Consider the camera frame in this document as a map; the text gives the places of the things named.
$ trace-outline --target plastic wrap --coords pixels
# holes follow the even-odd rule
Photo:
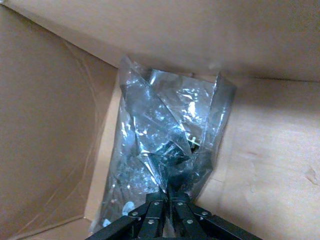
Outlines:
[[[213,170],[235,87],[139,65],[125,57],[103,202],[93,232],[166,191],[168,182],[195,199]]]

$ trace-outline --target cardboard wall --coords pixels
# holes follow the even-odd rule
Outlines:
[[[123,54],[173,72],[318,81],[314,0],[6,0],[113,66]]]
[[[84,216],[116,69],[0,5],[0,239]]]

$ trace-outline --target cardboard box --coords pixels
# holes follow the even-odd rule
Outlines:
[[[262,239],[318,239],[320,26],[307,2],[6,1],[62,38],[0,6],[0,239],[88,236],[123,54],[238,86],[198,205]]]

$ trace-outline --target black metal arm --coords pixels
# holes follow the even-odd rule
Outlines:
[[[166,215],[175,238],[162,237]],[[240,227],[191,203],[188,194],[159,191],[145,204],[122,216],[86,240],[261,240]]]

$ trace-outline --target clear plastic bag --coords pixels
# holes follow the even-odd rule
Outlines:
[[[96,232],[168,182],[195,199],[213,170],[235,86],[143,67],[128,57],[118,73],[114,147]]]

